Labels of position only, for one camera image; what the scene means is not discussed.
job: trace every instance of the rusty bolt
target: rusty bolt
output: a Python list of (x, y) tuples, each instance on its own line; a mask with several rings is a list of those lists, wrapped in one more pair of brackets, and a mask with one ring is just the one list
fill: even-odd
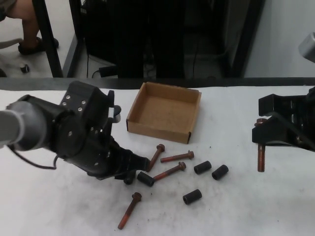
[(157, 151), (154, 154), (154, 156), (152, 157), (152, 160), (150, 161), (149, 167), (147, 169), (147, 172), (150, 172), (150, 170), (152, 169), (152, 167), (154, 166), (155, 162), (157, 161), (159, 155), (165, 151), (165, 146), (163, 144), (159, 144), (157, 145)]
[(188, 153), (177, 155), (177, 156), (170, 156), (170, 157), (162, 158), (161, 163), (169, 162), (169, 161), (177, 161), (177, 160), (182, 160), (182, 159), (187, 159), (187, 158), (189, 158), (190, 160), (194, 158), (193, 151), (188, 151)]
[(120, 223), (119, 223), (119, 225), (118, 225), (118, 229), (120, 229), (120, 230), (122, 230), (122, 229), (124, 228), (124, 226), (125, 226), (125, 224), (127, 223), (127, 221), (128, 221), (128, 219), (129, 219), (129, 217), (130, 217), (130, 215), (131, 215), (131, 213), (132, 213), (134, 207), (137, 205), (137, 203), (138, 203), (139, 201), (141, 201), (142, 196), (141, 196), (140, 193), (137, 193), (137, 192), (136, 192), (136, 193), (134, 193), (134, 194), (132, 195), (132, 198), (133, 198), (133, 199), (132, 199), (132, 202), (130, 203), (130, 205), (129, 205), (127, 211), (126, 211), (126, 213), (124, 214), (122, 220), (120, 221)]
[(168, 171), (165, 171), (162, 174), (159, 174), (159, 175), (157, 175), (157, 176), (155, 176), (153, 178), (154, 178), (155, 181), (158, 181), (158, 180), (163, 179), (163, 178), (165, 178), (167, 176), (170, 176), (171, 174), (173, 174), (173, 173), (175, 173), (177, 171), (184, 171), (184, 169), (186, 169), (186, 164), (184, 162), (179, 162), (178, 166), (175, 166), (172, 169), (170, 169)]
[[(257, 122), (255, 123), (255, 127), (263, 124), (267, 119), (257, 119)], [(257, 170), (258, 172), (265, 172), (265, 150), (266, 145), (264, 144), (258, 144), (258, 165)]]

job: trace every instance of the shoe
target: shoe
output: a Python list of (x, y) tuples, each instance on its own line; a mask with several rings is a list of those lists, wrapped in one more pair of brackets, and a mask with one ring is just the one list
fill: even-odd
[[(54, 38), (54, 42), (55, 42), (56, 48), (58, 48), (59, 47), (58, 40)], [(21, 44), (19, 45), (19, 52), (24, 56), (32, 55), (32, 54), (40, 53), (44, 51), (45, 51), (45, 47), (43, 44), (43, 40), (39, 37), (37, 37), (37, 46), (34, 48), (23, 48)]]

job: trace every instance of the white table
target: white table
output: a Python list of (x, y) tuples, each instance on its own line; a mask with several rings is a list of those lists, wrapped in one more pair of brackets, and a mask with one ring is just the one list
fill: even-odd
[[(62, 160), (57, 170), (40, 170), (7, 148), (0, 150), (0, 235), (3, 236), (306, 236), (315, 230), (315, 154), (291, 147), (267, 147), (266, 172), (258, 173), (257, 145), (252, 128), (258, 99), (304, 95), (310, 87), (201, 88), (200, 114), (189, 145), (149, 138), (126, 131), (124, 119), (137, 90), (116, 90), (122, 122), (112, 135), (124, 148), (152, 158), (163, 143), (163, 157), (193, 150), (185, 172), (157, 182), (152, 188), (135, 181), (126, 186), (113, 178), (99, 181)], [(62, 91), (0, 91), (0, 109), (24, 94), (59, 103)], [(51, 165), (46, 150), (23, 153)], [(212, 171), (226, 164), (230, 171), (215, 181), (193, 166), (209, 160)], [(151, 176), (175, 166), (157, 162)], [(182, 196), (200, 189), (203, 197), (189, 206)], [(117, 229), (134, 192), (142, 194), (125, 228)]]

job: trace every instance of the open cardboard box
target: open cardboard box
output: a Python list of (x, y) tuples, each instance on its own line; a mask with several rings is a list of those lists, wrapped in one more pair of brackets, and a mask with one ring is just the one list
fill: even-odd
[(200, 98), (198, 90), (143, 83), (127, 117), (127, 131), (188, 144)]

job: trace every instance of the bolt head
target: bolt head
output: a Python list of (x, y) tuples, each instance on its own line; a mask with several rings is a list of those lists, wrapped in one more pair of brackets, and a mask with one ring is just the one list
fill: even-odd
[(189, 159), (191, 160), (191, 159), (193, 159), (194, 157), (195, 157), (195, 155), (194, 155), (194, 153), (193, 153), (193, 151), (188, 151), (188, 155), (189, 155)]
[(157, 149), (161, 149), (162, 152), (165, 151), (165, 146), (163, 144), (157, 145)]
[(263, 124), (265, 121), (267, 121), (267, 119), (264, 119), (264, 118), (259, 118), (259, 119), (257, 119), (257, 122), (256, 122), (256, 124), (255, 124), (255, 127), (257, 127), (257, 126)]
[(135, 192), (132, 195), (132, 198), (139, 202), (139, 201), (141, 201), (142, 195), (140, 193)]
[(186, 164), (185, 162), (179, 162), (178, 165), (181, 167), (181, 170), (183, 171), (184, 169), (186, 169)]

